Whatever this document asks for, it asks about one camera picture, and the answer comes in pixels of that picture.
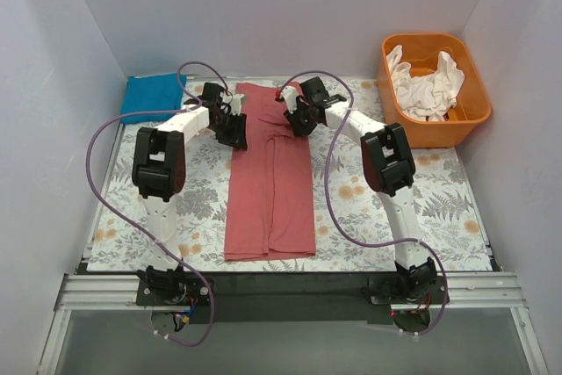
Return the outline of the red t shirt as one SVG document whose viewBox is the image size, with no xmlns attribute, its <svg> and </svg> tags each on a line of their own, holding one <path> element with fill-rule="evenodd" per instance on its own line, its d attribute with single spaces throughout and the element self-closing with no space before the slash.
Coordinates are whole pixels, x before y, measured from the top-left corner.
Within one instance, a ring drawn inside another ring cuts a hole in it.
<svg viewBox="0 0 562 375">
<path fill-rule="evenodd" d="M 240 83 L 236 91 L 246 97 L 248 148 L 232 154 L 224 256 L 228 261 L 314 256 L 308 140 L 294 135 L 275 89 Z"/>
</svg>

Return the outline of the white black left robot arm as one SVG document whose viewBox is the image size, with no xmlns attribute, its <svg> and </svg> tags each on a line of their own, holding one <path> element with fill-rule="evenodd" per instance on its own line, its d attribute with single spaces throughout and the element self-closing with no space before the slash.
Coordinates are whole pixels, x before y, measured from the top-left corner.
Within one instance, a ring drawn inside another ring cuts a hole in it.
<svg viewBox="0 0 562 375">
<path fill-rule="evenodd" d="M 217 83 L 205 83 L 202 94 L 184 101 L 179 113 L 137 132 L 132 180 L 143 199 L 148 232 L 155 238 L 150 264 L 137 275 L 166 304 L 183 304 L 195 296 L 179 263 L 177 200 L 186 180 L 185 146 L 209 128 L 218 143 L 245 151 L 244 102 L 243 94 L 233 94 Z"/>
</svg>

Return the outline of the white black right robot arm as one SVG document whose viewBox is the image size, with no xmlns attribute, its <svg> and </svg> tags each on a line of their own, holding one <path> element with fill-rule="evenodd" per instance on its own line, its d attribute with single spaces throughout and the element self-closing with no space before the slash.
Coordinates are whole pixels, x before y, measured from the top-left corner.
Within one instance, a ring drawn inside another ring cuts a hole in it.
<svg viewBox="0 0 562 375">
<path fill-rule="evenodd" d="M 335 80 L 348 96 L 330 94 L 320 77 L 315 76 L 296 87 L 292 79 L 279 88 L 275 100 L 286 106 L 285 118 L 293 133 L 307 137 L 319 125 L 335 130 L 330 141 L 324 170 L 324 194 L 328 213 L 336 229 L 359 247 L 380 249 L 394 247 L 397 285 L 393 292 L 407 302 L 429 296 L 436 284 L 440 264 L 435 251 L 422 239 L 414 209 L 415 163 L 403 127 L 386 125 L 355 107 L 355 96 L 341 78 Z M 364 179 L 383 205 L 391 229 L 389 242 L 362 242 L 346 234 L 337 218 L 329 195 L 329 175 L 335 143 L 340 135 L 361 149 Z"/>
</svg>

